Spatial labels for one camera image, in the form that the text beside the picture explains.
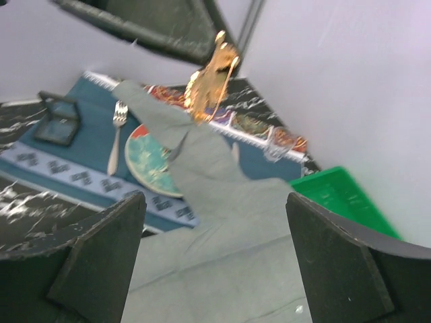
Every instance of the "wall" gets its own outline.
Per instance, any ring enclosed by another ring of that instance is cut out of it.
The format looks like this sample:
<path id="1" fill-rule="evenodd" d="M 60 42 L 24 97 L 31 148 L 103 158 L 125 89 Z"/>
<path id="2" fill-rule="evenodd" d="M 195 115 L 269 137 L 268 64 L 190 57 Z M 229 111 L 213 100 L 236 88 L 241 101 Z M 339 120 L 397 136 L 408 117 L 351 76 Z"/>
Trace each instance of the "wall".
<path id="1" fill-rule="evenodd" d="M 431 1 L 267 1 L 242 73 L 324 167 L 431 246 Z"/>
<path id="2" fill-rule="evenodd" d="M 250 0 L 219 0 L 238 35 Z M 0 8 L 0 102 L 66 92 L 86 69 L 148 83 L 186 83 L 199 67 L 131 46 L 83 24 L 49 0 L 11 0 Z"/>

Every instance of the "black marble table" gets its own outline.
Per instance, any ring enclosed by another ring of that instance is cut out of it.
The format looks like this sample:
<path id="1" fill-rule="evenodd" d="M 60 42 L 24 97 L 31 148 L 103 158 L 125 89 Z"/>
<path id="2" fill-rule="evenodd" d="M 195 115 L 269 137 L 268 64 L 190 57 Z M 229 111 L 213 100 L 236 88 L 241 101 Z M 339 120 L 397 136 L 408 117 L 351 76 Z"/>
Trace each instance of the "black marble table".
<path id="1" fill-rule="evenodd" d="M 282 125 L 245 80 L 234 80 L 231 84 L 230 89 L 242 95 L 234 96 L 223 105 L 230 105 L 236 111 L 269 124 Z M 0 104 L 0 152 L 11 147 L 43 115 L 43 108 L 37 101 Z M 306 156 L 303 174 L 319 171 L 313 158 L 309 154 Z M 7 174 L 0 173 L 0 250 L 13 250 L 22 242 L 66 227 L 97 211 L 99 210 L 65 201 L 31 183 L 18 183 Z M 143 237 L 154 234 L 151 229 L 145 229 Z"/>

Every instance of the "fork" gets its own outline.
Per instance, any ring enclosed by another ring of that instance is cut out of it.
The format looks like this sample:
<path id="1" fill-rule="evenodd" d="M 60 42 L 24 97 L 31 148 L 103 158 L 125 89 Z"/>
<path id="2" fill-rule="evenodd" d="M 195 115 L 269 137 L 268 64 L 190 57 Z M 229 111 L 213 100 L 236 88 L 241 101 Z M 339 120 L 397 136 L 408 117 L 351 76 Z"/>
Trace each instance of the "fork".
<path id="1" fill-rule="evenodd" d="M 114 118 L 112 123 L 115 127 L 115 139 L 112 145 L 108 161 L 108 175 L 112 176 L 117 171 L 119 164 L 119 145 L 120 145 L 120 128 L 125 125 L 127 121 L 127 111 L 129 108 L 122 102 L 117 101 L 115 104 Z"/>

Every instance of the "green basket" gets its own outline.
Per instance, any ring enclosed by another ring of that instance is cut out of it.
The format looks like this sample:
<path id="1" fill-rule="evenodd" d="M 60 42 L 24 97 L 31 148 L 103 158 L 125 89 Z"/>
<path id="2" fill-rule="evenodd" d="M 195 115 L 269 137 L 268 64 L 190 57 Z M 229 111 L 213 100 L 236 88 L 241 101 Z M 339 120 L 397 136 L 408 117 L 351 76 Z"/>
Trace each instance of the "green basket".
<path id="1" fill-rule="evenodd" d="M 342 167 L 293 180 L 294 190 L 324 208 L 382 234 L 401 239 L 349 173 Z"/>

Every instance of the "gray towel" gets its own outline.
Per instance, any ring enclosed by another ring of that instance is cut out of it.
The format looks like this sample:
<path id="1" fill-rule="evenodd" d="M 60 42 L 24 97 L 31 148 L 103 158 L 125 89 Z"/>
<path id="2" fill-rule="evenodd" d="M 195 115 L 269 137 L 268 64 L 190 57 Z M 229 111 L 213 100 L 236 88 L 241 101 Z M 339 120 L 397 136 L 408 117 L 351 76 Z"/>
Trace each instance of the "gray towel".
<path id="1" fill-rule="evenodd" d="M 178 149 L 170 172 L 201 220 L 142 240 L 123 322 L 311 322 L 286 217 L 292 188 L 249 180 L 209 125 L 194 125 L 138 85 L 122 82 L 114 95 L 156 140 Z"/>

